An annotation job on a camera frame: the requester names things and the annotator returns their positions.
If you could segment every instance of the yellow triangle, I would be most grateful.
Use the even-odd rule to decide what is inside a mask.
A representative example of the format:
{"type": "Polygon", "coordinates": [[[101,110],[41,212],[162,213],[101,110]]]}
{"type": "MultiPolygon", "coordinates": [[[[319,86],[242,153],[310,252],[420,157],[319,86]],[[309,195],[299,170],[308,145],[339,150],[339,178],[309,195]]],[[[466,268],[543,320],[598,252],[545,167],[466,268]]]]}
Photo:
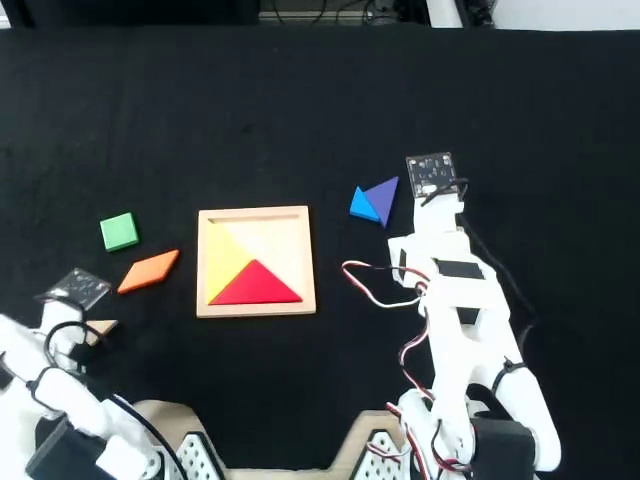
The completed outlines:
{"type": "Polygon", "coordinates": [[[253,257],[235,242],[224,225],[211,221],[207,226],[206,247],[205,294],[207,303],[210,303],[253,260],[253,257]]]}

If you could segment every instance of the white background wall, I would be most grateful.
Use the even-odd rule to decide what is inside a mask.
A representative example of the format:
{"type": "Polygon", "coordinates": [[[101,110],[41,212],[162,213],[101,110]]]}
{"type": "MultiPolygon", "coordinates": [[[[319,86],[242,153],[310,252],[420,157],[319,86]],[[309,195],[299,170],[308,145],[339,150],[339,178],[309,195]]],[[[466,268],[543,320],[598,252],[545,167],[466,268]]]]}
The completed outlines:
{"type": "Polygon", "coordinates": [[[526,30],[640,29],[640,0],[497,0],[498,28],[526,30]]]}

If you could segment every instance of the perforated bracket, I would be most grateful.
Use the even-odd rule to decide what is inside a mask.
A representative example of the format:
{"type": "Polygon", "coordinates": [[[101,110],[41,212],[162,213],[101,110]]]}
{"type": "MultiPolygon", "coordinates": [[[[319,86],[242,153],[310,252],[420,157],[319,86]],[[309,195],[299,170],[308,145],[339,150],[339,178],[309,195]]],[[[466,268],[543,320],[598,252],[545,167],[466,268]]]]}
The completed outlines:
{"type": "MultiPolygon", "coordinates": [[[[187,433],[177,454],[188,480],[224,480],[222,468],[204,434],[187,433]]],[[[175,478],[179,478],[178,470],[174,469],[175,478]]]]}
{"type": "MultiPolygon", "coordinates": [[[[383,452],[399,454],[391,435],[386,430],[374,430],[369,442],[383,452]]],[[[382,458],[367,450],[365,446],[356,464],[350,480],[402,480],[401,461],[382,458]]]]}

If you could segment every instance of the tangram puzzle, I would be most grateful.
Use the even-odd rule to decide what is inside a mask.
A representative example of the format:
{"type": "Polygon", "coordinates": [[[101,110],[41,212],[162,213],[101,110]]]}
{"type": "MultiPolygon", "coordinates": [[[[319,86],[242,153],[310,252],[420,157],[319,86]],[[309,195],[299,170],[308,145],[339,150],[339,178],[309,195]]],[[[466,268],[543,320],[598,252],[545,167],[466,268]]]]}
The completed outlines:
{"type": "Polygon", "coordinates": [[[198,317],[316,310],[307,207],[203,210],[198,317]]]}

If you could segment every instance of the red puzzle piece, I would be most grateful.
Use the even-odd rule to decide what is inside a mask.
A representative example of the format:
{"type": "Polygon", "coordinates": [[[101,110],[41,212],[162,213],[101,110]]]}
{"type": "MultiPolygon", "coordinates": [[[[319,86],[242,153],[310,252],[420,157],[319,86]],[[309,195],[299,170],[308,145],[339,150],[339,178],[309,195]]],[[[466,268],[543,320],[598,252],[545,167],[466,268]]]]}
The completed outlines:
{"type": "Polygon", "coordinates": [[[257,260],[252,260],[209,305],[294,303],[302,298],[257,260]]]}

